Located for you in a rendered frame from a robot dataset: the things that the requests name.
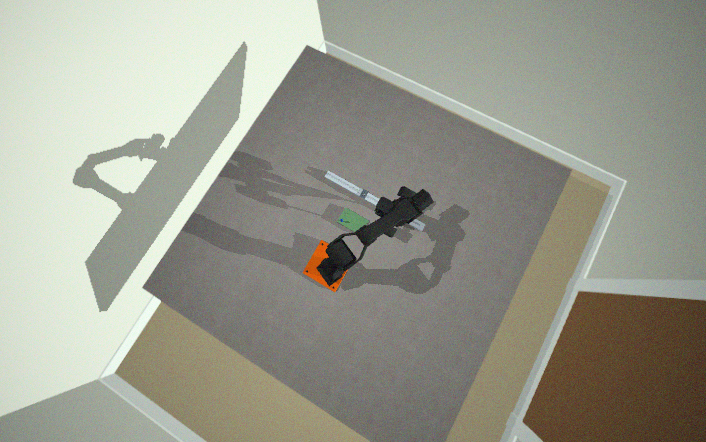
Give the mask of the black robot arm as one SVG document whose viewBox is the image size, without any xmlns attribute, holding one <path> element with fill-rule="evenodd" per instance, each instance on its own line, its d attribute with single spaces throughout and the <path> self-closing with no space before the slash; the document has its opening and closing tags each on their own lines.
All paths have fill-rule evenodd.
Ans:
<svg viewBox="0 0 706 442">
<path fill-rule="evenodd" d="M 367 247 L 375 242 L 377 240 L 376 238 L 394 226 L 399 227 L 406 223 L 411 223 L 422 215 L 422 211 L 433 202 L 431 195 L 424 189 L 413 197 L 403 195 L 395 200 L 395 202 L 381 197 L 375 208 L 375 214 L 381 218 L 368 226 L 362 226 L 354 233 L 341 234 L 333 240 L 327 245 L 328 248 L 325 250 L 329 257 L 324 258 L 316 269 L 328 286 L 331 286 L 343 277 L 342 274 L 345 271 L 363 258 Z M 350 235 L 356 235 L 364 245 L 359 259 L 354 256 L 342 239 Z"/>
</svg>

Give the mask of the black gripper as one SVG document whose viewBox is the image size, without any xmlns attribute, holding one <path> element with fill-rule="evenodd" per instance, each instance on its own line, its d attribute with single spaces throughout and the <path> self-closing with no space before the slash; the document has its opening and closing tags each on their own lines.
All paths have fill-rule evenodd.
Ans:
<svg viewBox="0 0 706 442">
<path fill-rule="evenodd" d="M 415 193 L 414 191 L 412 191 L 412 190 L 410 190 L 409 188 L 403 186 L 403 187 L 400 188 L 400 190 L 399 190 L 399 192 L 398 192 L 397 195 L 400 196 L 400 197 L 402 197 L 403 195 L 405 195 L 405 196 L 409 195 L 410 197 L 413 197 L 415 194 L 416 194 L 416 193 Z M 394 236 L 394 234 L 395 234 L 396 231 L 397 231 L 397 229 L 393 227 L 393 228 L 391 228 L 390 230 L 388 230 L 387 232 L 385 232 L 384 234 L 387 235 L 387 236 L 389 236 L 389 237 L 391 238 L 391 237 Z"/>
</svg>

